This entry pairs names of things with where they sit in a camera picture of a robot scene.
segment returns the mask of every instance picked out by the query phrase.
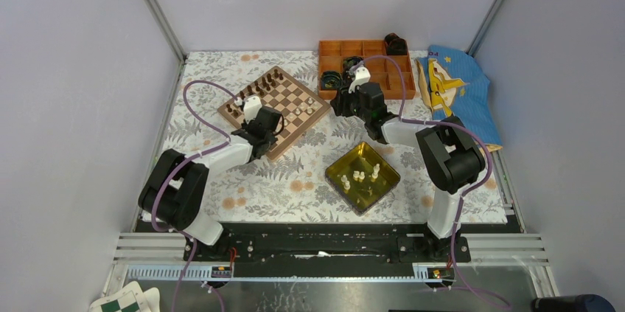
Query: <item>yellow tray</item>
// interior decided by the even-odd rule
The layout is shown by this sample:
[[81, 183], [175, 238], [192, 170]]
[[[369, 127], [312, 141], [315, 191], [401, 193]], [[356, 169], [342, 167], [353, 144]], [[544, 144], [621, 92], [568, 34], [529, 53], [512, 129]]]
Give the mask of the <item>yellow tray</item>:
[[[376, 164], [380, 164], [380, 171], [374, 180], [371, 174]], [[355, 170], [364, 171], [363, 181], [354, 179]], [[341, 181], [343, 175], [349, 180], [349, 190], [343, 188]], [[373, 204], [393, 190], [400, 178], [399, 173], [366, 142], [358, 144], [326, 169], [326, 180], [358, 215], [364, 214]]]

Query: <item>floral tablecloth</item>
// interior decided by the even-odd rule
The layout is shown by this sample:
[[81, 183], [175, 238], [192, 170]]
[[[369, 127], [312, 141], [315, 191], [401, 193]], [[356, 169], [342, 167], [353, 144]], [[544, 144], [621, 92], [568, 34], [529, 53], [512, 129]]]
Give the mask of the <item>floral tablecloth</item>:
[[[210, 80], [237, 92], [273, 66], [280, 66], [311, 89], [317, 87], [316, 52], [192, 52], [186, 62], [178, 96], [167, 128], [163, 150], [195, 152], [224, 138], [201, 125], [186, 109], [182, 88], [191, 80]], [[204, 85], [189, 90], [194, 109], [209, 122], [231, 132], [217, 107], [228, 99], [219, 89]], [[399, 101], [387, 101], [397, 112]], [[419, 98], [406, 102], [410, 118], [430, 119]], [[326, 183], [324, 171], [339, 157], [367, 141], [399, 172], [399, 185], [358, 216]], [[202, 209], [219, 221], [264, 222], [383, 222], [424, 223], [434, 202], [434, 186], [419, 151], [402, 145], [371, 141], [363, 123], [337, 118], [330, 111], [275, 162], [267, 159], [229, 170], [206, 185]], [[506, 215], [495, 178], [470, 193], [463, 222], [505, 223]]]

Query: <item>chessboard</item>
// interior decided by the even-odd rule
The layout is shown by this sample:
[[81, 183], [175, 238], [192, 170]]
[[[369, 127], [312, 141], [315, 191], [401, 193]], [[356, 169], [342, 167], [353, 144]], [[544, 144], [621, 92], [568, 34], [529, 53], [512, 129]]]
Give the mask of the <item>chessboard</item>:
[[[329, 103], [278, 66], [247, 85], [237, 96], [245, 99], [254, 94], [260, 97], [263, 105], [276, 109], [284, 117], [284, 129], [276, 135], [278, 141], [266, 154], [271, 161], [282, 156], [331, 108]], [[223, 103], [217, 111], [234, 127], [241, 128], [245, 116], [234, 100]]]

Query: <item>chess piece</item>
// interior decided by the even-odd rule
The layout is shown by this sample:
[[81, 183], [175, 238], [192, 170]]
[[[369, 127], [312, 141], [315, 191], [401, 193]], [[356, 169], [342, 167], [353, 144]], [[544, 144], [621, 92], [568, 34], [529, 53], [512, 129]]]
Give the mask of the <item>chess piece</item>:
[[371, 174], [371, 181], [375, 181], [377, 179], [378, 176], [378, 172], [380, 171], [380, 164], [377, 163], [374, 167], [373, 167], [373, 173]]

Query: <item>aluminum frame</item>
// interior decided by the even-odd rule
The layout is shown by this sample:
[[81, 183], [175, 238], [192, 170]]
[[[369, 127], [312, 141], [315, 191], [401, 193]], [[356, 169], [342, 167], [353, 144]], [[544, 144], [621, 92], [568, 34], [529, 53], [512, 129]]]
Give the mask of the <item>aluminum frame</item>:
[[[467, 50], [467, 54], [475, 56], [479, 50], [492, 22], [494, 21], [502, 3], [505, 0], [494, 0], [488, 13], [486, 14], [473, 42]], [[164, 115], [161, 129], [159, 130], [158, 141], [153, 155], [158, 155], [161, 149], [167, 122], [172, 113], [172, 105], [175, 101], [176, 91], [180, 83], [182, 71], [184, 70], [184, 60], [186, 54], [175, 33], [165, 17], [157, 0], [145, 0], [150, 12], [153, 14], [158, 26], [163, 32], [172, 51], [181, 62], [180, 72], [175, 79], [171, 95], [167, 104], [167, 111]], [[522, 232], [526, 232], [525, 223], [517, 205], [516, 194], [508, 176], [506, 163], [503, 154], [498, 151], [494, 154], [495, 175], [500, 183], [501, 195], [507, 215], [515, 215], [519, 221]], [[133, 216], [133, 228], [136, 223], [139, 211]], [[548, 297], [559, 295], [554, 282], [553, 272], [549, 265], [547, 254], [544, 250], [542, 240], [539, 235], [527, 233], [518, 234], [465, 234], [472, 252], [471, 263], [461, 263], [460, 266], [525, 266], [531, 275], [534, 288], [538, 297]], [[154, 274], [165, 274], [165, 271], [176, 271], [184, 266], [182, 260], [185, 246], [184, 238], [175, 233], [122, 233], [119, 236], [118, 247], [115, 253], [114, 262], [102, 290], [102, 295], [107, 296], [117, 292], [126, 278], [129, 276], [142, 278], [142, 274], [147, 271], [156, 271]], [[206, 267], [215, 265], [226, 265], [224, 262], [191, 263], [192, 269], [206, 271]], [[290, 278], [293, 281], [371, 281], [371, 282], [407, 282], [412, 280], [422, 281], [422, 269], [428, 266], [443, 266], [442, 264], [413, 264], [414, 275], [412, 277], [375, 277], [375, 278], [336, 278], [336, 279], [309, 279], [306, 277]], [[258, 278], [252, 281], [274, 281], [283, 282], [284, 278]]]
[[[558, 289], [540, 235], [535, 234], [465, 234], [472, 262], [459, 266], [523, 266], [527, 269], [538, 297], [557, 296]], [[176, 280], [184, 267], [186, 241], [177, 233], [122, 233], [119, 236], [114, 263], [103, 296], [117, 292], [127, 277], [146, 280]], [[212, 266], [227, 266], [227, 262], [192, 262], [191, 273], [185, 280], [206, 281]], [[428, 267], [443, 267], [444, 263], [414, 263], [413, 275], [407, 277], [254, 277], [232, 281], [253, 282], [438, 282], [424, 275]]]

